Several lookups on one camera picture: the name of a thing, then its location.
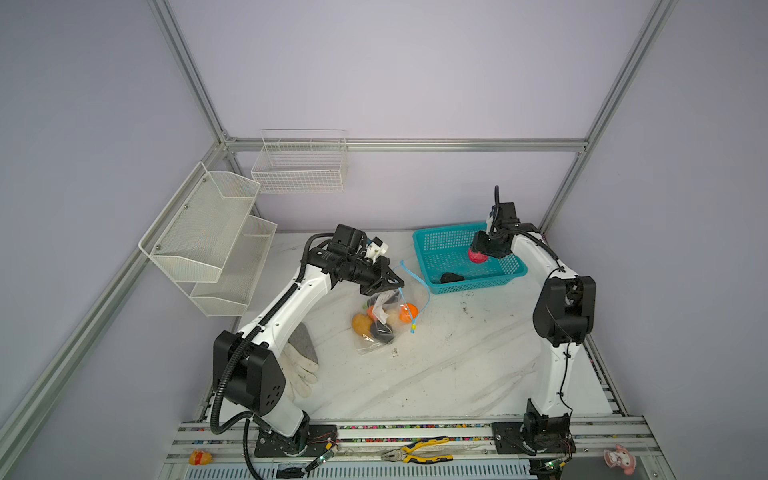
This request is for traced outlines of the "dark avocado toy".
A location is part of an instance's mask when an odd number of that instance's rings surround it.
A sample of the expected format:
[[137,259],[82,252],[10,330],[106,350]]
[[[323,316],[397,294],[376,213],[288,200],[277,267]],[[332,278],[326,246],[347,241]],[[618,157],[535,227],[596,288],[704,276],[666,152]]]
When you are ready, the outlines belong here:
[[394,331],[387,324],[374,322],[370,327],[372,338],[382,344],[389,344],[395,339]]
[[443,273],[440,277],[441,284],[449,284],[449,283],[456,283],[456,282],[463,282],[463,281],[465,281],[464,276],[456,273],[452,273],[452,272]]

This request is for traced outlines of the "smooth orange toy fruit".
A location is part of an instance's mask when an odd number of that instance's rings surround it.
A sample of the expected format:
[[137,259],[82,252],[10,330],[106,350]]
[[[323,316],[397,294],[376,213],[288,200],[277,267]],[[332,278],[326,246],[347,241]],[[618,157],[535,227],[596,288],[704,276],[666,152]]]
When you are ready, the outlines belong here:
[[418,315],[419,309],[415,305],[406,303],[400,306],[399,320],[401,322],[410,324],[418,318]]

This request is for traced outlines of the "yellow mango toy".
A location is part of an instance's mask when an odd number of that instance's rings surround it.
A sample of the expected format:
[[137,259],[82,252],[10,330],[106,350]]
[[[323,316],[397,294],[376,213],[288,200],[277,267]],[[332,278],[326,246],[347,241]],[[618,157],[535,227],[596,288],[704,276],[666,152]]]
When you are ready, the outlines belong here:
[[371,327],[373,320],[364,313],[356,314],[351,321],[353,331],[362,338],[371,339]]

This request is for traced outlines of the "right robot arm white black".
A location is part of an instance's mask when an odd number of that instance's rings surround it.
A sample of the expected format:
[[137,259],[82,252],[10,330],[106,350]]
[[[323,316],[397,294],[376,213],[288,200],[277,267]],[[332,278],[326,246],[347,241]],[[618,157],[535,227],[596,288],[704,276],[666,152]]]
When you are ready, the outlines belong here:
[[539,230],[519,219],[512,202],[494,201],[468,255],[474,263],[516,256],[539,286],[531,315],[542,341],[538,387],[510,442],[530,455],[568,447],[574,412],[568,391],[575,358],[593,329],[596,282],[566,266]]

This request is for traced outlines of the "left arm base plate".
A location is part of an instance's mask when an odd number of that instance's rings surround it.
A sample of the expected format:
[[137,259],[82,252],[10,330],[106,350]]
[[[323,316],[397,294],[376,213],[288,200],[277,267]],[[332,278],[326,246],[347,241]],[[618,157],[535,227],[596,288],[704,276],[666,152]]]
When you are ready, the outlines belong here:
[[276,431],[259,433],[252,453],[256,458],[317,457],[337,439],[336,425],[308,424],[300,427],[292,437]]

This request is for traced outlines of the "pink apple toy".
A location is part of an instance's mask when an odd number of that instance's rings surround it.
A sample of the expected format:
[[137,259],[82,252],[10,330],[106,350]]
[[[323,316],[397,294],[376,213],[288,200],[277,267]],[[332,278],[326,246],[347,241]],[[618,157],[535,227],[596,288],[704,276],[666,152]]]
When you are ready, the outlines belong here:
[[481,252],[475,251],[473,249],[470,249],[468,251],[468,257],[469,257],[469,260],[474,264],[482,264],[488,261],[487,255]]

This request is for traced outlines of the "clear zip top bag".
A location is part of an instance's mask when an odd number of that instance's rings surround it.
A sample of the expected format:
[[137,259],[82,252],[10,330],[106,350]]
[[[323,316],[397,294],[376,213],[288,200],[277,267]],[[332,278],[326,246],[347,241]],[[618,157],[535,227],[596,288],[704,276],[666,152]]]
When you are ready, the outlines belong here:
[[[375,341],[373,338],[362,338],[352,329],[355,348],[361,355],[368,354],[383,347],[393,346],[400,336],[414,333],[421,315],[429,307],[432,293],[422,276],[418,274],[415,269],[410,268],[404,261],[401,261],[396,265],[393,270],[405,281],[405,286],[397,290],[373,295],[364,302],[361,310],[356,314],[367,314],[367,309],[371,306],[383,310],[383,316],[386,318],[386,322],[383,324],[387,324],[391,327],[394,331],[395,339],[389,344],[382,344]],[[419,309],[418,318],[410,324],[403,323],[399,320],[400,306],[406,303],[411,303]]]

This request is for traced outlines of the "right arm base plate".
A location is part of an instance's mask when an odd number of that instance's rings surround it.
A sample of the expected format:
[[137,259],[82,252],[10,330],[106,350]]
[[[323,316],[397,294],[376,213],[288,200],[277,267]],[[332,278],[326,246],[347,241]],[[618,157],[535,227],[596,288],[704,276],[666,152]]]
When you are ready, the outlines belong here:
[[524,422],[495,422],[492,437],[498,454],[555,455],[573,454],[575,443],[567,422],[558,419]]

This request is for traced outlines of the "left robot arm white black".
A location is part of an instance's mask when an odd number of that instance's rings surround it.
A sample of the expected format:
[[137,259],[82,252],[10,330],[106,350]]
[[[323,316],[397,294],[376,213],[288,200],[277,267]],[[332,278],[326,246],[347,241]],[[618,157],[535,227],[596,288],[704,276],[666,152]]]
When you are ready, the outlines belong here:
[[280,295],[254,320],[216,338],[209,417],[214,434],[248,419],[285,439],[307,439],[309,417],[286,393],[288,380],[279,359],[306,315],[337,284],[357,284],[365,296],[404,285],[386,251],[386,244],[370,244],[355,254],[318,247],[307,251]]

